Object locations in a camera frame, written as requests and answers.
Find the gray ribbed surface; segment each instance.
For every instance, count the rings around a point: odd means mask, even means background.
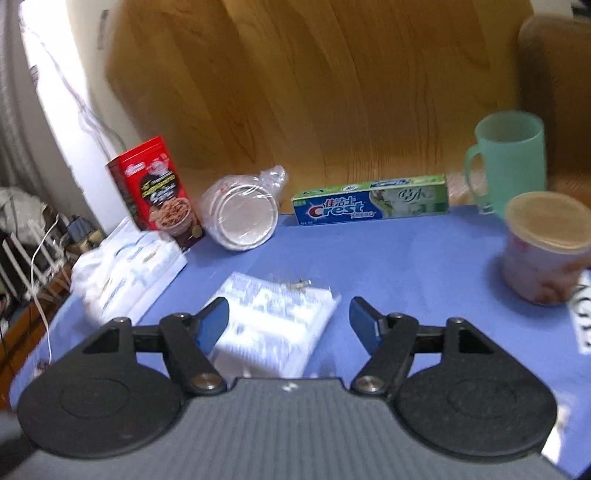
[[[286,388],[290,383],[297,388]],[[539,456],[477,465],[412,439],[382,400],[339,380],[240,380],[193,400],[152,445],[108,460],[35,453],[10,480],[563,480]]]

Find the green box top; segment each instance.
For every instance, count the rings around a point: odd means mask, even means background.
[[[305,190],[303,192],[296,193],[292,200],[323,197],[326,195],[336,195],[339,193],[364,192],[375,189],[391,189],[406,186],[423,187],[428,185],[445,185],[445,183],[445,175],[425,175],[422,177],[409,177],[403,179],[365,181],[363,183],[338,185],[336,187],[326,187],[317,190]]]

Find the metal bolt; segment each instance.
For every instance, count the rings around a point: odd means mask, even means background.
[[[364,375],[355,380],[355,388],[362,392],[374,393],[382,390],[383,387],[384,381],[371,375]]]
[[[199,390],[213,390],[222,385],[222,377],[216,374],[199,374],[193,377],[191,383]]]

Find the black circular disc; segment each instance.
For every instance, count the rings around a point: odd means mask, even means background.
[[[142,365],[56,370],[32,382],[17,407],[25,435],[55,455],[91,459],[129,452],[167,431],[182,406],[178,387]]]
[[[403,383],[394,408],[423,443],[466,459],[512,459],[541,450],[556,402],[535,376],[487,378],[486,365],[431,367]]]

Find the mug handle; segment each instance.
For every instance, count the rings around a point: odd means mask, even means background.
[[[468,151],[466,152],[466,157],[464,158],[464,177],[466,179],[468,189],[470,189],[470,193],[474,197],[476,205],[478,205],[480,213],[493,213],[494,209],[491,205],[489,196],[478,195],[472,188],[472,182],[470,181],[470,166],[474,161],[474,157],[476,157],[479,153],[482,153],[480,151],[480,145],[472,145],[470,148],[468,148]]]

